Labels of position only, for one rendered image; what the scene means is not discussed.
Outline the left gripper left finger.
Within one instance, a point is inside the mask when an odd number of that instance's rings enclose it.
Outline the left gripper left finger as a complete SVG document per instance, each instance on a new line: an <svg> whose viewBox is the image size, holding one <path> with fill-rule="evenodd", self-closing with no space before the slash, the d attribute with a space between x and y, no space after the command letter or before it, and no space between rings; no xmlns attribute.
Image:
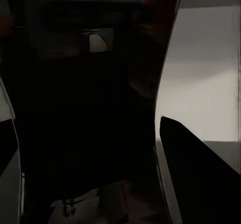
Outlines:
<svg viewBox="0 0 241 224"><path fill-rule="evenodd" d="M18 149L12 119L0 122L0 177Z"/></svg>

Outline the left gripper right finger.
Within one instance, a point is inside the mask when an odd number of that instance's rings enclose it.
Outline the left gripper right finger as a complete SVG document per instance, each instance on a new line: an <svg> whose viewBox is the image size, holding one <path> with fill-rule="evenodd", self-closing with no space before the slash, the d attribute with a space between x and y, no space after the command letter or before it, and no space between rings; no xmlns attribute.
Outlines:
<svg viewBox="0 0 241 224"><path fill-rule="evenodd" d="M241 175L176 120L160 137L183 224L241 224Z"/></svg>

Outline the bottle of coffee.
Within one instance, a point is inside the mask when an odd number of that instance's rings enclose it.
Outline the bottle of coffee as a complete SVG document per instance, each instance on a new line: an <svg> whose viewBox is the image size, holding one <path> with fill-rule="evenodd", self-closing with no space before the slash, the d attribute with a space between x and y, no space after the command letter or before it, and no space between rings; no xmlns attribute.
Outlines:
<svg viewBox="0 0 241 224"><path fill-rule="evenodd" d="M182 0L0 0L17 224L174 224L156 104Z"/></svg>

